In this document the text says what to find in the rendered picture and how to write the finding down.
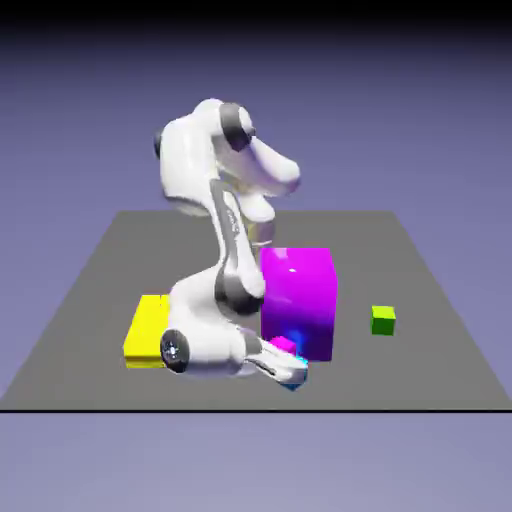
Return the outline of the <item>large yellow box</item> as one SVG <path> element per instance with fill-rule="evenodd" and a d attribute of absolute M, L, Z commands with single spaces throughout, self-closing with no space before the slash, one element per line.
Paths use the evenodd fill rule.
<path fill-rule="evenodd" d="M 164 368 L 160 340 L 168 327 L 168 295 L 142 295 L 123 343 L 127 368 Z"/>

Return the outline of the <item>large magenta box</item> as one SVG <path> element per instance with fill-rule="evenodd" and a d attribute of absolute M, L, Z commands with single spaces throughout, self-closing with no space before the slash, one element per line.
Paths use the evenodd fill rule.
<path fill-rule="evenodd" d="M 260 265 L 266 283 L 260 331 L 284 337 L 313 362 L 332 359 L 338 278 L 327 247 L 265 247 Z"/>

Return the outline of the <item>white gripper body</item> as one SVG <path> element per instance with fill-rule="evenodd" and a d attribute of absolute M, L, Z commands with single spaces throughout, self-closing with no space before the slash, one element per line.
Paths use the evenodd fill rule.
<path fill-rule="evenodd" d="M 303 385 L 307 379 L 307 363 L 304 360 L 267 341 L 261 341 L 260 351 L 248 354 L 245 362 L 280 385 Z"/>

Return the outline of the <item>small magenta cube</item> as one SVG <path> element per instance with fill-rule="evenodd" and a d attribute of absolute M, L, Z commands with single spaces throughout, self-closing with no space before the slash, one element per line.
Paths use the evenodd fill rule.
<path fill-rule="evenodd" d="M 295 356 L 297 353 L 296 344 L 283 336 L 274 337 L 269 340 L 269 343 L 272 344 L 277 349 L 289 353 L 292 356 Z"/>

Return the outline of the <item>small green cube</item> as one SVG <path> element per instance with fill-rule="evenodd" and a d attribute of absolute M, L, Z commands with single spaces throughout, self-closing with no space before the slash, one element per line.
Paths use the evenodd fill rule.
<path fill-rule="evenodd" d="M 371 307 L 371 333 L 392 336 L 395 330 L 396 313 L 393 306 L 373 305 Z"/>

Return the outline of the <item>small cyan cube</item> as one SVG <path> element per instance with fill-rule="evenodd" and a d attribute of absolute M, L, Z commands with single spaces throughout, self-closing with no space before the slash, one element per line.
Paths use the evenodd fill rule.
<path fill-rule="evenodd" d="M 289 390 L 296 390 L 305 384 L 308 377 L 308 361 L 295 358 L 294 361 L 286 366 L 279 379 L 279 383 Z"/>

